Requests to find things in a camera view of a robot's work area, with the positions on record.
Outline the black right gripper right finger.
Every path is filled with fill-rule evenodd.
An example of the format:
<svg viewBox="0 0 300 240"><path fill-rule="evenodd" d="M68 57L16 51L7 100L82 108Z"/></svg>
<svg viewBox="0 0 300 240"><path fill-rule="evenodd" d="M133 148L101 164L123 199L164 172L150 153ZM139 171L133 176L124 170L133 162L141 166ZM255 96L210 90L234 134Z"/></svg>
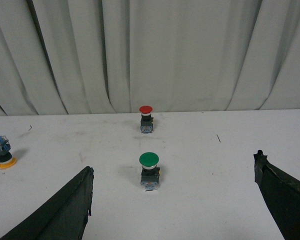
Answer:
<svg viewBox="0 0 300 240"><path fill-rule="evenodd" d="M254 181L285 240L300 240L300 181L271 164L262 150L254 157Z"/></svg>

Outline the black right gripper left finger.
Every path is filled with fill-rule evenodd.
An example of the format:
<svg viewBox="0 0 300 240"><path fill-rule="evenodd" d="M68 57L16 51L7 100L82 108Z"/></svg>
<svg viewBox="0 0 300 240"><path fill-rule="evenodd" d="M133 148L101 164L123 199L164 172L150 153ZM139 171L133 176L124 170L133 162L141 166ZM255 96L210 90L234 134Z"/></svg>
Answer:
<svg viewBox="0 0 300 240"><path fill-rule="evenodd" d="M94 170L86 166L2 240L81 240L91 216Z"/></svg>

